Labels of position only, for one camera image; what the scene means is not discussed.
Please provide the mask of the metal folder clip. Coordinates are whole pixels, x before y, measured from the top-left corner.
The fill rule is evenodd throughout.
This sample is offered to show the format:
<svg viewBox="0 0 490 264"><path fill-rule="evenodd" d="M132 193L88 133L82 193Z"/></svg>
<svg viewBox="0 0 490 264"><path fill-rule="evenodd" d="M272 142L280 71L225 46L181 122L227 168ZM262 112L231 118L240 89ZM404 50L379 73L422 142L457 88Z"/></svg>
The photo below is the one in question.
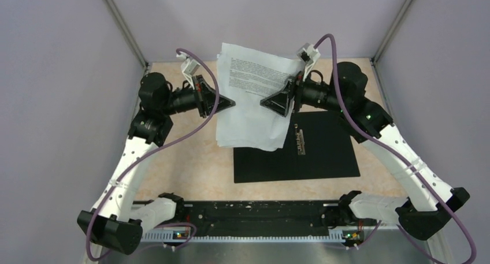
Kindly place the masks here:
<svg viewBox="0 0 490 264"><path fill-rule="evenodd" d="M305 155L306 149L305 149L303 130L300 129L298 124L294 124L294 129L295 129L295 140L296 140L296 148L297 148L298 155Z"/></svg>

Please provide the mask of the white printed paper stack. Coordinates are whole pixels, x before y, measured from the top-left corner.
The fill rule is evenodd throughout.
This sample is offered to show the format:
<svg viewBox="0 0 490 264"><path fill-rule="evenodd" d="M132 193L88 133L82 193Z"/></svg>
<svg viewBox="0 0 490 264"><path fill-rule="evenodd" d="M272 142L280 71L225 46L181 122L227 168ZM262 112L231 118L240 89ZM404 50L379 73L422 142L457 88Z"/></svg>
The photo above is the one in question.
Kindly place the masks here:
<svg viewBox="0 0 490 264"><path fill-rule="evenodd" d="M263 107L260 101L279 92L302 62L223 43L217 58L219 93L235 102L217 116L218 146L251 147L264 151L283 148L291 116Z"/></svg>

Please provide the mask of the teal folder black inside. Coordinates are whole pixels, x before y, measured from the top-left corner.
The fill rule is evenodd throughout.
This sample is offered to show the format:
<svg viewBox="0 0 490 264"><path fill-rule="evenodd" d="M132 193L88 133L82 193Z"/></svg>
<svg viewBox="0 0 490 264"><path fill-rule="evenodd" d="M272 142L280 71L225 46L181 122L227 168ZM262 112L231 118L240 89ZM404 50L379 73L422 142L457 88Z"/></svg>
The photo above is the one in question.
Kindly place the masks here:
<svg viewBox="0 0 490 264"><path fill-rule="evenodd" d="M238 183L360 177L350 135L336 113L294 114L283 148L268 152L234 148L233 180Z"/></svg>

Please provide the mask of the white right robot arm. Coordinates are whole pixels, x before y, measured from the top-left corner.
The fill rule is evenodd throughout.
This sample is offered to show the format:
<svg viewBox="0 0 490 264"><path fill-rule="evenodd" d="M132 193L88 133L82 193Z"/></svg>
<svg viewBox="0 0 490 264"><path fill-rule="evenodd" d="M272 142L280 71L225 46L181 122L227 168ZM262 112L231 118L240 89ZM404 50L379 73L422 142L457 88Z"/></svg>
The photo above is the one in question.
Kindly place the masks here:
<svg viewBox="0 0 490 264"><path fill-rule="evenodd" d="M368 149L406 192L404 197L351 191L340 197L337 216L347 225L372 219L399 225L417 240L440 231L470 198L462 187L439 178L406 143L393 118L366 97L368 77L352 62L341 62L328 83L299 72L284 87L261 100L279 114L309 105L332 112L344 130Z"/></svg>

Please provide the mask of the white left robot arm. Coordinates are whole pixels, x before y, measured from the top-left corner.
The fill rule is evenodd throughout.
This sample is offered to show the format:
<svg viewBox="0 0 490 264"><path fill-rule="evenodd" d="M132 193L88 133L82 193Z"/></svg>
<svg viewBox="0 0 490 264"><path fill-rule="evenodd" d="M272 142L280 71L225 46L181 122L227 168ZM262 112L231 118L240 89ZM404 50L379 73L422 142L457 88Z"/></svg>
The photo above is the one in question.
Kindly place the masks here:
<svg viewBox="0 0 490 264"><path fill-rule="evenodd" d="M138 91L140 106L133 118L124 151L103 194L89 211L82 210L77 224L96 244L131 255L142 237L167 222L183 226L184 200L173 193L160 194L140 209L133 210L135 195L145 177L149 160L165 143L172 126L171 116L197 110L206 121L216 113L236 105L208 85L203 76L192 76L174 89L163 74L142 77Z"/></svg>

